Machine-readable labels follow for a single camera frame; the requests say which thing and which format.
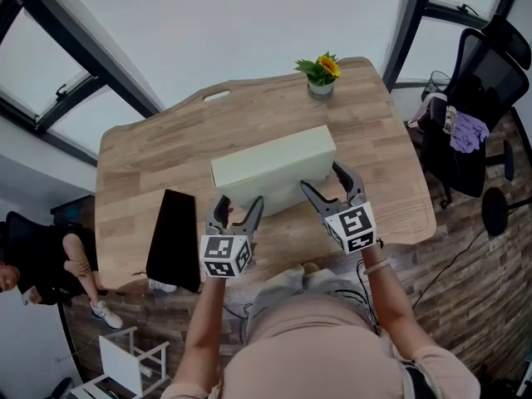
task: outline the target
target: purple cloth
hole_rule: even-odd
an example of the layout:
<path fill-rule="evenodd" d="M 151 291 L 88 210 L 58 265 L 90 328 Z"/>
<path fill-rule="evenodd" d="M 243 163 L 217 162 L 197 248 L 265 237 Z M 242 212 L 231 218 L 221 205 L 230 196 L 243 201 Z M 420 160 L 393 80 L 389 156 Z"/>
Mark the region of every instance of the purple cloth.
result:
<path fill-rule="evenodd" d="M 451 133 L 451 146 L 459 152 L 470 154 L 479 150 L 480 144 L 490 135 L 488 126 L 463 112 L 456 112 L 455 128 Z"/>

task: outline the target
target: white sneaker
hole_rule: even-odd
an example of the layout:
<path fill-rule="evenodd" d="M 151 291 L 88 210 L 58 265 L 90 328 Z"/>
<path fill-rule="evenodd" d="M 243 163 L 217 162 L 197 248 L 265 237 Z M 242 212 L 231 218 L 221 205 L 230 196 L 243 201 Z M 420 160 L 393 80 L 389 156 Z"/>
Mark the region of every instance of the white sneaker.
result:
<path fill-rule="evenodd" d="M 171 283 L 160 283 L 159 281 L 155 281 L 154 279 L 150 279 L 148 282 L 148 286 L 150 289 L 159 289 L 161 291 L 164 291 L 165 293 L 173 293 L 177 290 L 177 287 L 175 285 L 172 285 Z"/>
<path fill-rule="evenodd" d="M 100 300 L 96 306 L 92 306 L 92 314 L 99 319 L 103 319 L 107 327 L 110 329 L 120 329 L 122 328 L 123 322 L 122 319 L 116 314 L 113 313 L 106 305 L 106 302 Z"/>

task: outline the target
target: green leaves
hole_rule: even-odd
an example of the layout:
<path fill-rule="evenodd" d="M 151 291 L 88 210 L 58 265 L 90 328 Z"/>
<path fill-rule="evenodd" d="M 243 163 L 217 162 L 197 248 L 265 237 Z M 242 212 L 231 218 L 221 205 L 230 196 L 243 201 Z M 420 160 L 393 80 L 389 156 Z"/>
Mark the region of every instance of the green leaves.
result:
<path fill-rule="evenodd" d="M 334 61 L 337 60 L 336 55 L 329 55 L 329 52 L 325 53 L 324 56 L 330 57 Z M 296 61 L 296 65 L 297 67 L 294 69 L 307 74 L 307 79 L 316 86 L 325 86 L 336 80 L 336 77 L 329 74 L 319 63 L 319 58 L 315 62 L 300 59 Z"/>

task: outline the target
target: bracelet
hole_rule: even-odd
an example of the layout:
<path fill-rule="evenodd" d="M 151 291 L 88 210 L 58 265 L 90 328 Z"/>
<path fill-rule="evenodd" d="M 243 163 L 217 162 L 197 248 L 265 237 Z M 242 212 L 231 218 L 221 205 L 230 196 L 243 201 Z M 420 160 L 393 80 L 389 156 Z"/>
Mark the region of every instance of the bracelet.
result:
<path fill-rule="evenodd" d="M 386 257 L 381 262 L 379 262 L 377 264 L 373 264 L 373 266 L 371 266 L 369 269 L 366 269 L 363 273 L 365 275 L 369 275 L 370 273 L 376 272 L 377 270 L 382 269 L 385 266 L 389 266 L 389 265 L 390 265 L 390 259 L 388 257 Z"/>

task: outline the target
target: white chair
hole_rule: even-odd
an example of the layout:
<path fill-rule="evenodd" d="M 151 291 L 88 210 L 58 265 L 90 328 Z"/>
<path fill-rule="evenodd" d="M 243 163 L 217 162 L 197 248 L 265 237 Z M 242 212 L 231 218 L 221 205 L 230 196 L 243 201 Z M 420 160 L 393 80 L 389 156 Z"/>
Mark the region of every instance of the white chair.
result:
<path fill-rule="evenodd" d="M 100 336 L 100 354 L 101 364 L 103 366 L 104 374 L 86 382 L 85 384 L 76 387 L 71 391 L 73 395 L 79 399 L 109 399 L 109 397 L 102 392 L 96 384 L 112 378 L 126 389 L 135 393 L 134 399 L 144 397 L 148 393 L 155 390 L 163 382 L 168 379 L 166 375 L 166 348 L 170 345 L 169 342 L 164 342 L 157 347 L 144 352 L 138 347 L 134 346 L 134 332 L 136 327 L 127 328 L 125 330 L 114 332 L 108 336 Z M 129 335 L 129 352 L 113 343 L 110 339 L 119 336 Z M 154 357 L 160 351 L 160 359 Z M 153 362 L 160 364 L 160 379 L 147 389 L 142 390 L 142 374 L 150 377 L 152 370 L 140 364 L 141 361 L 150 359 Z"/>

